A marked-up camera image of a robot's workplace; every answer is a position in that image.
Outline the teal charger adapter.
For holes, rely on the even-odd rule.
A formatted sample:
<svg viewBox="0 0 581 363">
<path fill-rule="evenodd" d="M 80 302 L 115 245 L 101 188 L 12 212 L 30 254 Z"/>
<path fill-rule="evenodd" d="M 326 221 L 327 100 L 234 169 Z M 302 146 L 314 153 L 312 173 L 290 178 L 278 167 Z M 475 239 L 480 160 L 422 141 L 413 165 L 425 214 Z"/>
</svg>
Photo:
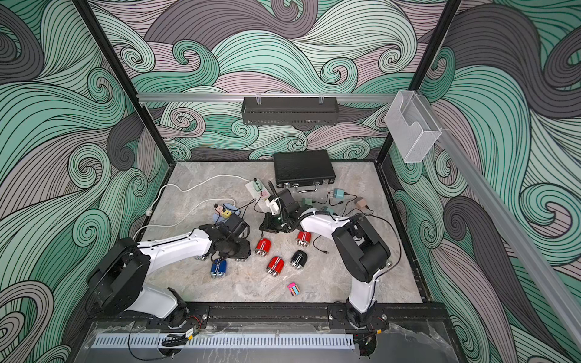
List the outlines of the teal charger adapter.
<svg viewBox="0 0 581 363">
<path fill-rule="evenodd" d="M 343 200 L 345 198 L 346 192 L 343 189 L 334 189 L 333 196 L 335 199 Z"/>
</svg>

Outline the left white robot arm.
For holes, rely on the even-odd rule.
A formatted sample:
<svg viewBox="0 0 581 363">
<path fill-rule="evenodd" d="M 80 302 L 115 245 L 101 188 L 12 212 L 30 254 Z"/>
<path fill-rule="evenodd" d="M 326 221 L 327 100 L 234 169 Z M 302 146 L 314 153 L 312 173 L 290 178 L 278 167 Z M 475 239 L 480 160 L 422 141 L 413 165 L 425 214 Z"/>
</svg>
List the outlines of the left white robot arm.
<svg viewBox="0 0 581 363">
<path fill-rule="evenodd" d="M 148 283 L 155 272 L 183 260 L 247 260 L 250 226 L 241 216 L 200 225 L 174 237 L 137 242 L 119 239 L 87 277 L 89 290 L 101 311 L 108 316 L 123 312 L 143 313 L 170 328 L 180 328 L 189 317 L 189 308 L 179 293 Z"/>
</svg>

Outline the black shaver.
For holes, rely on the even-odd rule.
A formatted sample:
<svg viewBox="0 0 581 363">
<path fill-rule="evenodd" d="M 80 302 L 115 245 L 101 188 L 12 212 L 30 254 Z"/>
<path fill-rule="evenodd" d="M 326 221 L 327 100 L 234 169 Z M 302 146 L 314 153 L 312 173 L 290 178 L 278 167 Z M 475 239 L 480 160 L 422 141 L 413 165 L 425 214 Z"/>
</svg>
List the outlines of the black shaver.
<svg viewBox="0 0 581 363">
<path fill-rule="evenodd" d="M 298 250 L 294 253 L 294 255 L 290 259 L 290 264 L 298 270 L 301 270 L 307 264 L 308 255 L 303 250 Z"/>
</svg>

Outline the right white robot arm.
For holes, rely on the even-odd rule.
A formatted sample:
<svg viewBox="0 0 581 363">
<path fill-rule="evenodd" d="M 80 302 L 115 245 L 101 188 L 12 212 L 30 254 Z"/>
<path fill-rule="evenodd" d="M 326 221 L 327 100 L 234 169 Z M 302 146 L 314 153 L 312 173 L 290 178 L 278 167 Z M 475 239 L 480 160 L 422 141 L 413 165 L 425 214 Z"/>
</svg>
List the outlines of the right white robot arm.
<svg viewBox="0 0 581 363">
<path fill-rule="evenodd" d="M 387 267 L 391 252 L 367 216 L 335 216 L 315 207 L 301 206 L 287 189 L 276 191 L 268 198 L 260 230 L 268 233 L 302 231 L 315 233 L 334 242 L 337 251 L 352 276 L 346 301 L 346 316 L 352 326 L 364 328 L 375 308 L 375 287 L 381 271 Z"/>
</svg>

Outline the red shaver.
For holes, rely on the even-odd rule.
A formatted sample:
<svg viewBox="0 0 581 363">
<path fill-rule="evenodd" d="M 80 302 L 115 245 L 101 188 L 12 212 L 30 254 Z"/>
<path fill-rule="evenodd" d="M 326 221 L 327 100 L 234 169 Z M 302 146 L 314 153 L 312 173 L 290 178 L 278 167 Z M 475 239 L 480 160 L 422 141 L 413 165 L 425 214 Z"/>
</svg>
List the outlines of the red shaver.
<svg viewBox="0 0 581 363">
<path fill-rule="evenodd" d="M 301 247 L 308 247 L 312 240 L 312 234 L 306 231 L 299 231 L 297 235 L 297 244 Z"/>
<path fill-rule="evenodd" d="M 281 274 L 282 270 L 284 269 L 284 260 L 281 257 L 273 257 L 270 261 L 268 266 L 266 267 L 266 272 L 273 277 L 276 277 Z"/>
<path fill-rule="evenodd" d="M 269 253 L 271 246 L 272 246 L 271 240 L 262 237 L 258 241 L 257 246 L 254 249 L 254 252 L 259 256 L 265 257 Z"/>
</svg>

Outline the pink charger adapter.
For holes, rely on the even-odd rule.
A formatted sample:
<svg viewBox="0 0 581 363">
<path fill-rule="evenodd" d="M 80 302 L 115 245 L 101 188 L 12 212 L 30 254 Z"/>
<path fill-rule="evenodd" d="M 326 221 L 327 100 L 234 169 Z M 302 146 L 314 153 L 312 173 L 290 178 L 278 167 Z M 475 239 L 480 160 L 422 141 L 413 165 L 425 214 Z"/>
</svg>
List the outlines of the pink charger adapter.
<svg viewBox="0 0 581 363">
<path fill-rule="evenodd" d="M 364 209 L 369 209 L 368 203 L 364 198 L 357 198 L 355 199 L 355 205 L 357 208 L 364 210 Z"/>
</svg>

